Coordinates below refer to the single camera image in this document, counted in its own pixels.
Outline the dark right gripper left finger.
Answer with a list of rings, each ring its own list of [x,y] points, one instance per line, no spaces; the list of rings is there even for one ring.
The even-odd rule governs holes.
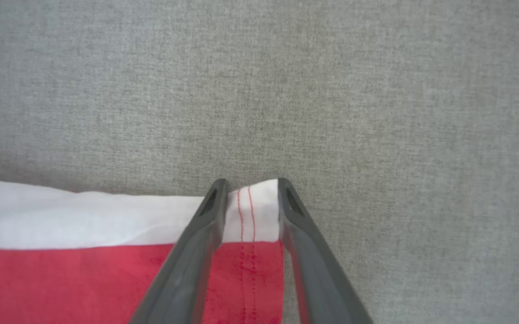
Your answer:
[[[224,236],[228,181],[217,179],[153,279],[131,324],[201,324],[214,252]]]

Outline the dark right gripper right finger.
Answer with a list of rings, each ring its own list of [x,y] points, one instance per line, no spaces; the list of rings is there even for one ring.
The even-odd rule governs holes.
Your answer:
[[[288,179],[278,181],[280,240],[290,253],[302,324],[370,324],[364,304]]]

